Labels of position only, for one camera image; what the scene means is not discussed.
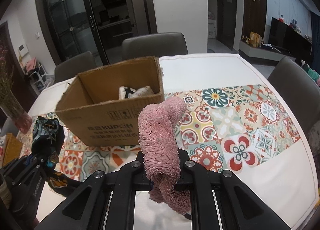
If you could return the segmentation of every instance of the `wood slat wall panel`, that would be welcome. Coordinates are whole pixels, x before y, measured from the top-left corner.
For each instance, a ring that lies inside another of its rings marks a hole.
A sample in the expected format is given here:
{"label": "wood slat wall panel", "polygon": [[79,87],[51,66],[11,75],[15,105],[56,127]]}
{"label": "wood slat wall panel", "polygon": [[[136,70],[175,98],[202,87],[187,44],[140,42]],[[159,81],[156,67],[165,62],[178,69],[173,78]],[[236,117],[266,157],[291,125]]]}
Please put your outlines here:
{"label": "wood slat wall panel", "polygon": [[242,35],[248,36],[256,32],[264,36],[267,17],[267,0],[244,0],[244,17]]}

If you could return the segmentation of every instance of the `patterned table runner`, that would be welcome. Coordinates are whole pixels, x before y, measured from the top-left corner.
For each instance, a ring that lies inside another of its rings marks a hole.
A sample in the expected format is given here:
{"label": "patterned table runner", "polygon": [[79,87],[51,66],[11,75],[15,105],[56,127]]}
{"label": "patterned table runner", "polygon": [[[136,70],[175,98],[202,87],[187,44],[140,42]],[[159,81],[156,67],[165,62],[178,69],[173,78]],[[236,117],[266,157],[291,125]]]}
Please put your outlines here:
{"label": "patterned table runner", "polygon": [[[240,173],[270,160],[300,139],[291,118],[265,85],[209,88],[167,94],[182,98],[188,106],[175,127],[179,148],[209,170],[231,169]],[[43,115],[57,117],[55,113]],[[88,147],[65,125],[65,141],[56,170],[84,181],[96,170],[106,173],[121,166],[138,145]],[[29,154],[32,128],[17,138]]]}

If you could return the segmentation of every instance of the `white tablecloth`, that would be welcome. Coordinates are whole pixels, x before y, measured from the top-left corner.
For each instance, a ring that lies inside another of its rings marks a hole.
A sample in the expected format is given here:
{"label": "white tablecloth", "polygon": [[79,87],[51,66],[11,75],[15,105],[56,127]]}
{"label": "white tablecloth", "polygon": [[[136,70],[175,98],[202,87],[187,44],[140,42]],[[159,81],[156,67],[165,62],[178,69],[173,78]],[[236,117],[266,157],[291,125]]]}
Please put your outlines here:
{"label": "white tablecloth", "polygon": [[[164,92],[178,92],[202,88],[219,88],[235,85],[265,84],[287,110],[301,139],[268,162],[244,171],[239,178],[247,184],[292,229],[296,229],[318,202],[318,184],[314,160],[307,139],[281,96],[272,85],[238,54],[191,54],[161,57]],[[67,80],[45,89],[29,115],[53,112],[68,84]],[[62,197],[43,190],[37,218],[42,220],[61,201]],[[191,229],[190,221],[169,209],[156,204],[148,194],[137,192],[135,229]]]}

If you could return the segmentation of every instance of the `thermostat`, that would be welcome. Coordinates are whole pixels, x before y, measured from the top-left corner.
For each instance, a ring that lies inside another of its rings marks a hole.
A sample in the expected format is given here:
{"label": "thermostat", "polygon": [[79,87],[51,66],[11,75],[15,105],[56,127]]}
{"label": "thermostat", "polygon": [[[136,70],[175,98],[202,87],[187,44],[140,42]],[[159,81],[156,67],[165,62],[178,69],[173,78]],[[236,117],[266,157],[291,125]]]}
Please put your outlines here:
{"label": "thermostat", "polygon": [[22,44],[18,49],[19,49],[19,53],[20,53],[21,57],[23,57],[25,54],[29,53],[29,50],[28,50],[26,44]]}

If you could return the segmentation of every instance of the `dining table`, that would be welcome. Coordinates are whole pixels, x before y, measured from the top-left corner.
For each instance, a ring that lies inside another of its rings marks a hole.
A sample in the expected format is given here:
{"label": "dining table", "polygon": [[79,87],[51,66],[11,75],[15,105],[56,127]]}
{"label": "dining table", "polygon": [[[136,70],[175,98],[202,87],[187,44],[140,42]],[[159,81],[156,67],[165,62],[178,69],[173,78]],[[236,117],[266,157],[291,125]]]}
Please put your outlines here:
{"label": "dining table", "polygon": [[[301,229],[319,205],[318,180],[306,136],[281,95],[239,54],[163,56],[159,63],[165,98],[179,97],[187,105],[174,128],[178,148],[208,170],[231,170],[291,229]],[[33,122],[38,115],[58,118],[55,106],[72,81],[41,92],[28,112]],[[65,139],[56,170],[72,179],[119,170],[141,150],[139,145],[87,146],[59,122]],[[31,152],[32,129],[18,133],[20,156]],[[46,183],[37,219],[64,199]],[[134,229],[185,230],[191,221],[153,202],[147,192],[136,192]]]}

